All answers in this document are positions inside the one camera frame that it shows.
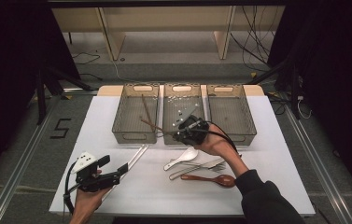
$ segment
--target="white spoon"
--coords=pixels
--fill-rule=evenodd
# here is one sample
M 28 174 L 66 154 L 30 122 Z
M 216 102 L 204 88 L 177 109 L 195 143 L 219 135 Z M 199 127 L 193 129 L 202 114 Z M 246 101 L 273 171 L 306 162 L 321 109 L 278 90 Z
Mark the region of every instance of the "white spoon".
M 176 165 L 177 163 L 181 162 L 181 161 L 190 161 L 196 158 L 196 156 L 198 155 L 198 150 L 196 150 L 194 147 L 189 147 L 187 148 L 187 150 L 185 150 L 182 155 L 180 157 L 178 157 L 177 159 L 175 159 L 174 161 L 170 161 L 169 163 L 167 163 L 163 169 L 166 171 L 168 169 L 170 169 L 170 167 Z

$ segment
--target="black sleeve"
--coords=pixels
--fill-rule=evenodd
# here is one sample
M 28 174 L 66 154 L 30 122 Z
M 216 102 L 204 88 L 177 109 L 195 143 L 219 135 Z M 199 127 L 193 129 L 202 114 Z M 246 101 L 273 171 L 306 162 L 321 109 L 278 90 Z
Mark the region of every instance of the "black sleeve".
M 238 176 L 235 184 L 243 195 L 242 207 L 248 224 L 304 223 L 277 186 L 271 181 L 263 183 L 256 170 Z

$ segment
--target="floor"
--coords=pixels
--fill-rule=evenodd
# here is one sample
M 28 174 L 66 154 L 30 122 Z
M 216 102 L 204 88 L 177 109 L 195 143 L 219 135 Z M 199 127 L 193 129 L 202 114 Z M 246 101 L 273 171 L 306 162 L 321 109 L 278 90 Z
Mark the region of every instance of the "floor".
M 236 32 L 233 36 L 244 45 L 247 32 Z M 68 34 L 64 34 L 64 38 L 75 57 L 82 81 L 95 87 L 130 80 L 244 83 L 251 80 L 254 73 L 261 74 L 259 70 L 268 69 L 258 59 L 243 52 L 232 38 L 226 60 L 220 60 L 210 32 L 129 33 L 120 57 L 114 63 L 109 61 L 101 34 L 72 34 L 72 45 Z M 261 38 L 262 44 L 269 49 L 273 34 L 265 32 Z M 261 53 L 265 60 L 265 54 L 259 53 L 256 46 L 252 41 L 246 44 L 246 48 L 257 55 Z M 262 88 L 281 100 L 287 99 L 286 92 L 275 92 L 275 78 L 263 81 Z M 26 106 L 24 120 L 9 149 L 0 158 L 0 199 L 4 199 L 0 201 L 3 205 L 0 223 L 69 221 L 69 216 L 51 214 L 48 210 L 95 92 L 73 91 L 75 86 L 65 81 L 62 85 L 67 89 L 64 96 L 47 94 L 50 112 L 44 124 L 36 125 L 36 99 Z M 279 102 L 278 98 L 271 100 L 290 154 L 312 203 L 318 209 L 317 214 L 306 218 L 305 222 L 352 223 L 352 176 L 336 156 L 335 148 L 314 112 L 309 119 L 295 120 L 287 104 Z M 307 105 L 301 104 L 301 113 L 307 118 L 309 111 Z M 60 139 L 51 138 L 62 134 L 55 130 L 60 119 L 68 128 L 67 135 Z M 98 215 L 91 223 L 112 223 L 113 219 Z

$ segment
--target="table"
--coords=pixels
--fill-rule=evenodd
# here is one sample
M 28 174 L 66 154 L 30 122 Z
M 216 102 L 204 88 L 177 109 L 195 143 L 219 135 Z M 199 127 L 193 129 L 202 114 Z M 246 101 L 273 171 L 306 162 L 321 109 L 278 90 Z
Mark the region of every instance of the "table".
M 120 87 L 104 87 L 93 97 L 91 106 L 82 125 L 75 148 L 56 191 L 50 212 L 63 212 L 63 187 L 69 166 L 83 152 L 88 151 L 96 158 L 109 154 L 111 162 L 102 167 L 104 174 L 116 170 L 128 162 L 139 145 L 119 145 L 111 132 L 112 123 L 119 103 Z M 275 114 L 266 96 L 258 86 L 246 86 L 247 100 L 254 119 L 257 135 L 248 147 L 238 148 L 243 153 L 246 165 L 257 169 L 263 181 L 276 183 L 283 196 L 302 216 L 312 216 L 315 211 L 307 196 L 289 154 L 289 149 L 280 131 Z M 187 146 L 165 146 L 162 138 L 151 145 L 146 153 L 122 178 L 96 213 L 111 216 L 138 217 L 240 217 L 242 196 L 237 188 L 223 189 L 214 183 L 170 180 L 168 176 L 185 165 L 177 165 L 168 171 L 163 166 L 182 154 Z M 197 162 L 211 161 L 216 157 L 199 152 Z M 232 175 L 227 168 L 222 174 Z M 215 176 L 211 171 L 200 170 L 194 174 Z M 71 175 L 69 186 L 75 184 Z

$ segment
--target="white desk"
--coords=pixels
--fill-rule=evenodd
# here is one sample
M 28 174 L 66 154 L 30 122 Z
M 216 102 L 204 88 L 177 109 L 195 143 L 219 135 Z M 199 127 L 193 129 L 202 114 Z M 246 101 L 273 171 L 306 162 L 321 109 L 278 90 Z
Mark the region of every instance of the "white desk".
M 50 212 L 63 212 L 65 173 L 83 151 L 88 151 L 97 158 L 109 154 L 111 162 L 102 167 L 106 174 L 128 162 L 140 147 L 119 145 L 111 132 L 119 99 L 117 96 L 93 97 L 74 151 L 64 169 L 62 181 L 49 209 Z M 256 125 L 257 136 L 249 147 L 239 149 L 243 153 L 246 165 L 250 169 L 257 169 L 263 181 L 275 182 L 282 195 L 299 214 L 304 217 L 312 216 L 315 211 L 289 154 L 269 100 L 266 96 L 248 96 L 247 100 Z M 96 213 L 139 217 L 242 216 L 242 196 L 237 188 L 224 189 L 209 182 L 169 179 L 170 174 L 186 166 L 176 165 L 168 171 L 164 171 L 163 166 L 181 153 L 180 148 L 169 148 L 160 138 L 157 144 L 149 147 L 120 184 L 108 195 Z M 215 158 L 200 151 L 195 161 L 211 161 Z M 232 175 L 229 167 L 220 172 Z M 218 175 L 206 170 L 195 171 L 194 174 Z M 75 176 L 71 175 L 69 186 L 74 184 Z

